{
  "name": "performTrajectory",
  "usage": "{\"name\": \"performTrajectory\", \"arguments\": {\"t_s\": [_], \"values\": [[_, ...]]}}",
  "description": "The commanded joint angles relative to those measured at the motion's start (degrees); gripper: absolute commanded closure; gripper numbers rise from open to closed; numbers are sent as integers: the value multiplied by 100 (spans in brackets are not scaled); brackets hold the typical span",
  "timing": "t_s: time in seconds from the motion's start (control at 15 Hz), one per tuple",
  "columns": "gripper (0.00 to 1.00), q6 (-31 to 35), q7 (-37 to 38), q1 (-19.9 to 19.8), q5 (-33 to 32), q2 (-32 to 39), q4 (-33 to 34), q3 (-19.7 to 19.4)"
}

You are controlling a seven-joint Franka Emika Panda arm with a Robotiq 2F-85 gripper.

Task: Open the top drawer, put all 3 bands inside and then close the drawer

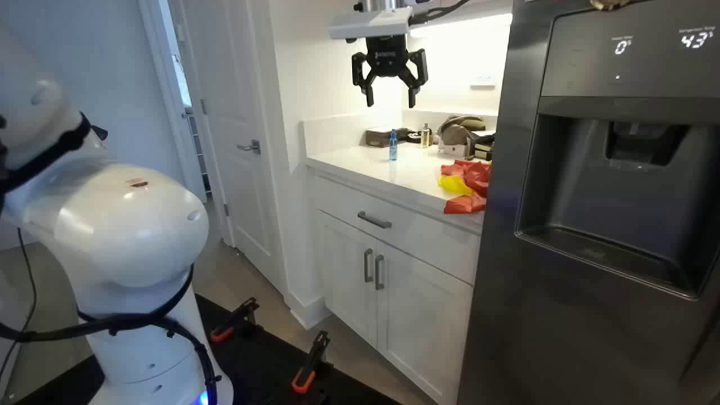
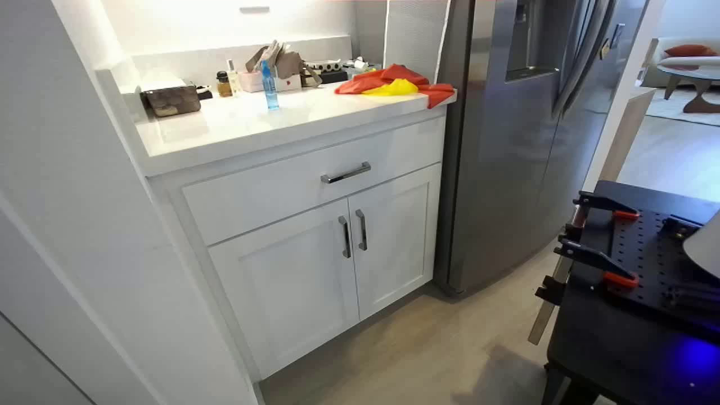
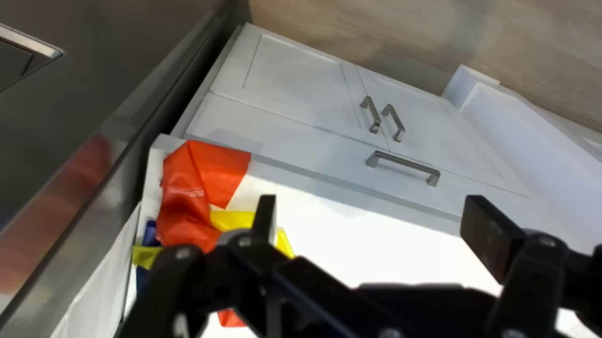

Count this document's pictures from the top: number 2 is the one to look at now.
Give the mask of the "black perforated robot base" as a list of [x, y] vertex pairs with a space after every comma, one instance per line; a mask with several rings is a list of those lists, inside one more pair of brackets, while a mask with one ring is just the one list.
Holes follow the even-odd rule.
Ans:
[[605, 252], [639, 275], [637, 289], [601, 282], [592, 265], [564, 260], [564, 282], [538, 294], [557, 308], [546, 348], [542, 405], [720, 405], [717, 279], [683, 243], [713, 218], [709, 201], [598, 183], [592, 194], [639, 209], [614, 220], [579, 207], [562, 236]]

